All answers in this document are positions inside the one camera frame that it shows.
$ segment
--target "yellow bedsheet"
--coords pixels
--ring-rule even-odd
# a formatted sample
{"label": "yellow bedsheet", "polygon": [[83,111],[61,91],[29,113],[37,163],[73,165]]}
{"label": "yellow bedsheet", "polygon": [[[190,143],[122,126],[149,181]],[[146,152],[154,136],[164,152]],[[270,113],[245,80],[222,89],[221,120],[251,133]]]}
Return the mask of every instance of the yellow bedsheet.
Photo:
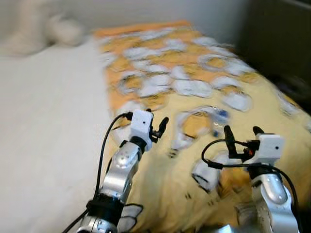
{"label": "yellow bedsheet", "polygon": [[[277,166],[296,185],[300,203],[306,202],[310,116],[237,56],[184,21],[101,29],[95,38],[113,115],[151,108],[155,126],[170,118],[162,139],[139,164],[120,231],[194,232],[203,224],[238,224],[236,206],[251,200],[248,174],[223,170],[211,189],[192,175],[202,149],[215,140],[211,111],[217,108],[229,112],[229,125],[240,141],[254,138],[254,125],[285,137]],[[129,123],[119,121],[112,131],[105,165],[128,139]],[[215,158],[224,149],[217,144],[206,157]]]}

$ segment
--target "bedsheet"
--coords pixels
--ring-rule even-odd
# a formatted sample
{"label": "bedsheet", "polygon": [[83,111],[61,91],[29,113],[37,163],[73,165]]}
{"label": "bedsheet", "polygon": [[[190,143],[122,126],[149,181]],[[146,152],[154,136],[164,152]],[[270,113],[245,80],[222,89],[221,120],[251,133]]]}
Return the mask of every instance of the bedsheet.
{"label": "bedsheet", "polygon": [[[286,143],[276,165],[292,178],[300,202],[306,202],[310,116],[256,70],[185,21],[100,29],[94,36],[111,113],[150,108],[155,126],[170,118],[162,139],[139,164],[120,232],[195,232],[204,224],[243,224],[255,215],[248,174],[241,168],[218,172],[200,158],[207,143],[223,137],[215,124],[219,115],[240,141],[255,137],[255,125],[282,135]],[[113,129],[106,165],[128,138],[129,124],[120,120]],[[206,157],[239,162],[228,160],[224,149],[217,144]]]}

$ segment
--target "white plush toy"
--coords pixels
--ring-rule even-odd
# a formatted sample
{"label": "white plush toy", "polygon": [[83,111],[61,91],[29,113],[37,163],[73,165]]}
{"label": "white plush toy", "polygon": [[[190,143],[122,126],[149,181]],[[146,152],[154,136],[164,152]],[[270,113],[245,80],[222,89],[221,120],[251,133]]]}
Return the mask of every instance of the white plush toy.
{"label": "white plush toy", "polygon": [[63,0],[21,0],[18,25],[0,45],[0,55],[26,56],[43,50],[51,43],[77,46],[84,40],[83,28],[67,19],[61,9]]}

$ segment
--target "white wall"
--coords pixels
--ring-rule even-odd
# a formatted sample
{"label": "white wall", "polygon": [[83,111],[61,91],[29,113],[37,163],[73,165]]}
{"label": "white wall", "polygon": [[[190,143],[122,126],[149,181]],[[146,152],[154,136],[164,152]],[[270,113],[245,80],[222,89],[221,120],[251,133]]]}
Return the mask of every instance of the white wall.
{"label": "white wall", "polygon": [[[0,38],[13,28],[19,0],[0,0]],[[220,42],[237,41],[250,0],[64,0],[88,28],[187,19]]]}

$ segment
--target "white sheet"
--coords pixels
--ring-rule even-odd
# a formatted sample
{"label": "white sheet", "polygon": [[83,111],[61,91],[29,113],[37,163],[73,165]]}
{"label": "white sheet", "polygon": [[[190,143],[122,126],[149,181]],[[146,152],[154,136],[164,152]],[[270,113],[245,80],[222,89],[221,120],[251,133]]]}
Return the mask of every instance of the white sheet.
{"label": "white sheet", "polygon": [[110,123],[104,87],[92,39],[0,58],[1,232],[61,232],[85,209]]}

